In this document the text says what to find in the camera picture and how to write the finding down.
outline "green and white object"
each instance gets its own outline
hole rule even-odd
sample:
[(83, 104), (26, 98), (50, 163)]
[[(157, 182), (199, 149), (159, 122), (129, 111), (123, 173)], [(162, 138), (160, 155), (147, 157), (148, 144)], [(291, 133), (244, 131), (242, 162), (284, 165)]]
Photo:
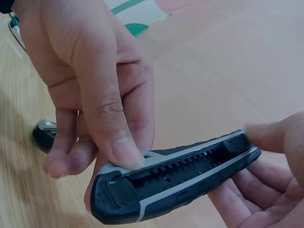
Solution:
[(151, 25), (166, 19), (165, 13), (155, 0), (104, 0), (112, 13), (134, 35), (138, 36)]

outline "gray trim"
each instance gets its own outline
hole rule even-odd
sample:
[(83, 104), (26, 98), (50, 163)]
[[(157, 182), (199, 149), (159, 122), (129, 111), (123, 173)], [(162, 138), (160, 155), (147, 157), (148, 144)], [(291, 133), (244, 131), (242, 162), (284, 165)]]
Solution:
[[(149, 158), (146, 158), (145, 161), (146, 161), (146, 164), (145, 166), (140, 169), (140, 170), (145, 170), (145, 169), (148, 169), (149, 167), (151, 166), (154, 166), (158, 163), (161, 163), (161, 162), (165, 162), (167, 160), (170, 160), (170, 159), (174, 159), (176, 157), (179, 157), (179, 156), (182, 156), (182, 155), (186, 155), (188, 153), (193, 153), (194, 151), (199, 151), (200, 149), (204, 148), (204, 147), (208, 147), (208, 146), (211, 146), (211, 145), (214, 145), (216, 143), (219, 143), (223, 140), (226, 140), (226, 139), (229, 139), (229, 138), (233, 138), (235, 136), (238, 136), (240, 134), (244, 134), (245, 131), (239, 131), (239, 132), (235, 132), (235, 133), (232, 133), (232, 134), (229, 134), (229, 135), (226, 135), (226, 136), (223, 136), (223, 137), (220, 137), (218, 139), (215, 139), (215, 140), (212, 140), (210, 142), (206, 142), (206, 143), (203, 143), (201, 145), (198, 145), (198, 146), (194, 146), (192, 148), (188, 148), (186, 150), (182, 150), (182, 151), (179, 151), (179, 152), (176, 152), (176, 153), (173, 153), (173, 154), (169, 154), (169, 155), (161, 155), (161, 154), (158, 154), (158, 153), (154, 153), (152, 151), (145, 151), (143, 152), (142, 154), (145, 156), (150, 156)], [(130, 175), (134, 172), (138, 172), (140, 170), (137, 170), (137, 171), (130, 171), (128, 169), (125, 169), (123, 167), (118, 167), (118, 166), (115, 166), (113, 165), (112, 163), (107, 163), (105, 164), (101, 169), (100, 171), (98, 172), (97, 175), (100, 175), (100, 174), (107, 174), (107, 173), (110, 173), (110, 172), (113, 172), (113, 171), (120, 171), (121, 174), (123, 176), (125, 175)]]
[(203, 179), (205, 179), (205, 178), (213, 175), (214, 173), (217, 173), (220, 170), (222, 170), (222, 169), (224, 169), (224, 168), (232, 165), (233, 163), (241, 160), (242, 158), (244, 158), (247, 155), (255, 152), (256, 150), (258, 150), (258, 148), (255, 147), (255, 146), (253, 146), (247, 152), (240, 154), (239, 156), (237, 156), (237, 157), (229, 160), (228, 162), (226, 162), (226, 163), (224, 163), (224, 164), (222, 164), (222, 165), (220, 165), (220, 166), (218, 166), (218, 167), (216, 167), (216, 168), (214, 168), (214, 169), (212, 169), (212, 170), (210, 170), (210, 171), (208, 171), (206, 173), (203, 173), (200, 176), (197, 176), (197, 177), (195, 177), (195, 178), (193, 178), (193, 179), (191, 179), (189, 181), (186, 181), (186, 182), (184, 182), (182, 184), (179, 184), (179, 185), (177, 185), (177, 186), (175, 186), (175, 187), (173, 187), (171, 189), (168, 189), (166, 191), (160, 192), (160, 193), (158, 193), (158, 194), (156, 194), (154, 196), (151, 196), (151, 197), (148, 197), (148, 198), (146, 198), (144, 200), (141, 200), (140, 201), (140, 205), (141, 205), (140, 215), (139, 215), (139, 217), (138, 217), (138, 219), (137, 219), (136, 222), (140, 222), (143, 219), (146, 207), (148, 205), (150, 205), (150, 204), (152, 204), (154, 202), (157, 202), (157, 201), (159, 201), (159, 200), (161, 200), (163, 198), (166, 198), (167, 196), (170, 196), (170, 195), (172, 195), (172, 194), (174, 194), (176, 192), (179, 192), (179, 191), (181, 191), (181, 190), (183, 190), (183, 189), (185, 189), (185, 188), (187, 188), (187, 187), (189, 187), (191, 185), (194, 185), (194, 184), (200, 182), (201, 180), (203, 180)]
[(47, 120), (39, 120), (38, 128), (42, 131), (56, 131), (57, 124)]

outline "second utility knife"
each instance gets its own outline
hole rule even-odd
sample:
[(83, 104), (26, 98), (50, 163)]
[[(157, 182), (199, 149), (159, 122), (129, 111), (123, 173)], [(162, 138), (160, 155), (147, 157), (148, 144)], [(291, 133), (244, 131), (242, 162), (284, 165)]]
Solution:
[[(36, 141), (41, 141), (39, 124), (34, 132)], [(130, 171), (107, 163), (93, 184), (92, 215), (107, 225), (165, 215), (209, 193), (260, 154), (246, 133), (238, 130), (206, 142), (145, 151), (145, 167), (140, 170)]]

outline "finger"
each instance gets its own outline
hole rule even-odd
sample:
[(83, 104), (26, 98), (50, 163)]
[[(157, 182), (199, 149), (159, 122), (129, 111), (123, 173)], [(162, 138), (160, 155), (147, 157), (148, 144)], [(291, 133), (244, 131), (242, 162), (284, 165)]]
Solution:
[(90, 32), (78, 39), (73, 56), (86, 124), (99, 150), (111, 162), (139, 169), (145, 161), (128, 128), (116, 73), (116, 47), (108, 42), (115, 37), (109, 32), (104, 43), (102, 31), (97, 35)]
[(264, 185), (247, 169), (238, 172), (232, 180), (245, 199), (258, 205), (263, 210), (272, 207), (282, 196), (280, 192)]
[(84, 201), (85, 201), (85, 208), (88, 212), (91, 211), (91, 207), (90, 207), (90, 195), (91, 195), (91, 191), (92, 191), (92, 186), (94, 183), (94, 179), (97, 175), (97, 173), (99, 172), (99, 170), (108, 162), (108, 158), (101, 152), (98, 152), (98, 156), (95, 162), (95, 166), (94, 166), (94, 170), (93, 170), (93, 175), (92, 178), (90, 180), (90, 183), (85, 191), (85, 196), (84, 196)]
[(127, 123), (137, 147), (141, 151), (150, 150), (155, 133), (153, 78), (150, 77), (145, 83), (128, 93), (123, 105)]
[(231, 189), (231, 191), (233, 191), (236, 196), (238, 196), (243, 203), (246, 205), (246, 207), (249, 209), (251, 214), (254, 214), (258, 211), (263, 211), (258, 205), (254, 204), (253, 202), (247, 200), (244, 198), (244, 196), (242, 195), (242, 193), (239, 191), (239, 189), (237, 188), (237, 186), (235, 185), (235, 183), (233, 182), (232, 179), (228, 179), (226, 181), (226, 184), (228, 185), (228, 187)]
[(82, 173), (96, 158), (98, 148), (89, 135), (82, 112), (78, 116), (79, 140), (69, 154), (56, 157), (49, 167), (54, 178)]
[(52, 149), (43, 163), (43, 169), (49, 173), (49, 167), (54, 159), (70, 152), (77, 140), (77, 111), (56, 109), (57, 133)]
[(286, 189), (294, 177), (289, 169), (283, 168), (271, 162), (256, 160), (247, 169), (256, 176), (263, 184), (277, 190), (280, 193)]
[(243, 200), (229, 188), (226, 182), (210, 192), (208, 196), (227, 227), (239, 227), (251, 216)]
[[(286, 133), (295, 124), (303, 123), (304, 113), (299, 112), (279, 122), (271, 124), (247, 125), (246, 131), (249, 140), (262, 150), (270, 152), (284, 152)], [(302, 139), (295, 136), (292, 140)]]
[(304, 187), (304, 112), (277, 123), (247, 126), (247, 135), (263, 150), (284, 152), (292, 173)]

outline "fingernail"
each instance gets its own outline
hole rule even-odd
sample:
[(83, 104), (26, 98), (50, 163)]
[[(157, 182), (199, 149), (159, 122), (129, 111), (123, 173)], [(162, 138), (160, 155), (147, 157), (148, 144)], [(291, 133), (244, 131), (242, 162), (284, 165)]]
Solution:
[(89, 214), (92, 214), (91, 210), (87, 207), (85, 207), (86, 211), (89, 213)]
[(62, 173), (61, 176), (59, 177), (59, 179), (65, 177), (65, 176), (66, 176), (66, 174)]
[(127, 169), (137, 170), (144, 166), (145, 160), (135, 143), (129, 138), (122, 138), (112, 145), (112, 153), (117, 162)]

